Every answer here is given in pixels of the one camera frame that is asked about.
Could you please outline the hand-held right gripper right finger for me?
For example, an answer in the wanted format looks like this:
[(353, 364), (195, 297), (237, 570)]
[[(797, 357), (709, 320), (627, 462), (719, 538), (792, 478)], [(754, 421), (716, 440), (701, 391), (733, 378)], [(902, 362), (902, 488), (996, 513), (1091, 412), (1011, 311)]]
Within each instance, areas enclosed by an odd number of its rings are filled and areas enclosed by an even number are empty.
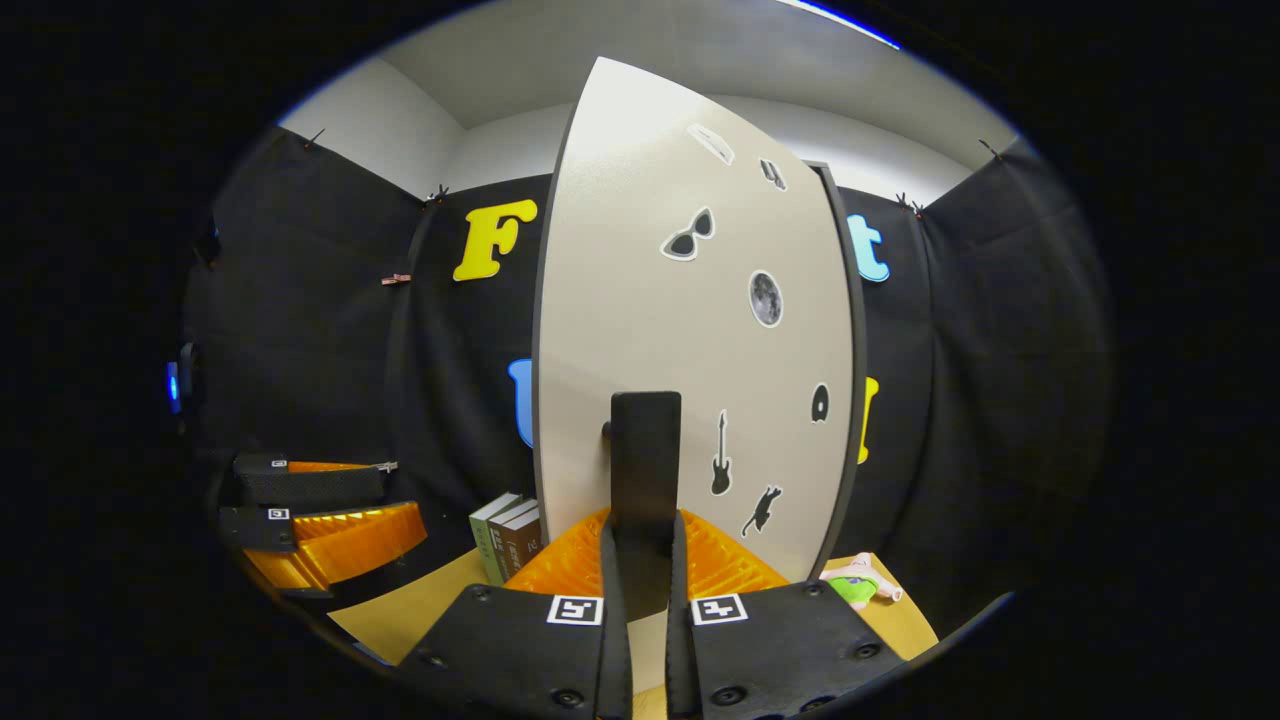
[(828, 582), (787, 583), (694, 512), (675, 519), (672, 720), (796, 720), (879, 692), (906, 662)]

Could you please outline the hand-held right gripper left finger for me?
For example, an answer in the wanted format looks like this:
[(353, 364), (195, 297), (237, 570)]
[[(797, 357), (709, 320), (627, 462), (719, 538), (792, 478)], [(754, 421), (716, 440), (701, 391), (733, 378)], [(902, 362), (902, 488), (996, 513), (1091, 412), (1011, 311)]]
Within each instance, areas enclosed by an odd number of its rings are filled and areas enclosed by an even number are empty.
[(463, 588), (396, 679), (436, 720), (632, 720), (611, 510), (584, 518), (509, 584)]

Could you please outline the black door handle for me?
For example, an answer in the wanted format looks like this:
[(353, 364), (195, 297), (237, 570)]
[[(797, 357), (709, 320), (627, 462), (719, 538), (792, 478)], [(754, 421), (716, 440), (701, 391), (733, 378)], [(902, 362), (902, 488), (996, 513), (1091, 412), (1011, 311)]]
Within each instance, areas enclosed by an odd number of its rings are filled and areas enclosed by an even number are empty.
[(669, 602), (681, 401), (675, 391), (611, 397), (611, 527), (630, 623), (664, 612)]

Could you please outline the beige cabinet door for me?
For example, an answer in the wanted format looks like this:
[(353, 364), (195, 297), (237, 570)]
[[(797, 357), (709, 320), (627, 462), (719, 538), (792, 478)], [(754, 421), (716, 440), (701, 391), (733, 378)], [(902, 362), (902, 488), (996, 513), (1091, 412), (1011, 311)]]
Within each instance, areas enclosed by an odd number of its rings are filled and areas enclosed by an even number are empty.
[(690, 88), (598, 58), (557, 159), (534, 304), (548, 538), (611, 506), (611, 397), (675, 391), (677, 507), (805, 580), (849, 442), (844, 282), (803, 159)]

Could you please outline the black backdrop cloth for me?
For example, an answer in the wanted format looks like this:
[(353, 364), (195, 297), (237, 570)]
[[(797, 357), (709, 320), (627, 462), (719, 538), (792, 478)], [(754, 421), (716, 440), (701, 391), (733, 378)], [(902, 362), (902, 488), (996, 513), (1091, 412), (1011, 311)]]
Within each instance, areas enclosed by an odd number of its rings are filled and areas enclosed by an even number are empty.
[[(396, 459), (440, 547), (465, 514), (534, 488), (511, 363), (532, 350), (541, 222), (511, 218), (489, 279), (451, 273), (495, 206), (550, 197), (548, 173), (422, 202), (276, 128), (212, 205), (218, 346), (207, 428), (223, 448), (333, 462)], [(947, 634), (1044, 570), (1100, 465), (1117, 359), (1105, 274), (1079, 206), (1024, 143), (924, 208), (841, 187), (865, 281), (870, 418), (833, 556), (879, 556)], [(411, 274), (403, 284), (381, 278)]]

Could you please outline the green and white plush toy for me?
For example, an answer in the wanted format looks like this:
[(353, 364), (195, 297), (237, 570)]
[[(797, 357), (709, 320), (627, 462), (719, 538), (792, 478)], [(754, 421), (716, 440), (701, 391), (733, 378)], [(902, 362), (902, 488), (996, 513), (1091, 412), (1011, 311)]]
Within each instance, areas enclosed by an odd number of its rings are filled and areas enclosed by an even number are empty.
[(897, 603), (905, 596), (901, 585), (876, 569), (869, 552), (860, 552), (838, 568), (826, 569), (819, 579), (855, 611), (865, 609), (874, 598)]

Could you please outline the long ceiling light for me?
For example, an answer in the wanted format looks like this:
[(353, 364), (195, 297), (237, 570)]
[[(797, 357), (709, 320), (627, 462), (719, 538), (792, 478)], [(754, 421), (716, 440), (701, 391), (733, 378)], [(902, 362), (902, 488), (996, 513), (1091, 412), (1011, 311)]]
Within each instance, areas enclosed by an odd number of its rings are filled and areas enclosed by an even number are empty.
[(902, 51), (901, 45), (891, 40), (890, 37), (882, 35), (881, 32), (877, 32), (873, 28), (859, 24), (854, 19), (841, 15), (837, 12), (832, 12), (828, 8), (817, 5), (814, 3), (806, 3), (805, 0), (772, 0), (772, 1), (778, 3), (783, 6), (790, 6), (796, 10), (805, 12), (809, 15), (818, 17), (823, 20), (828, 20), (846, 29), (854, 31), (867, 38), (874, 40), (876, 42), (886, 47), (891, 47), (895, 51), (900, 53)]

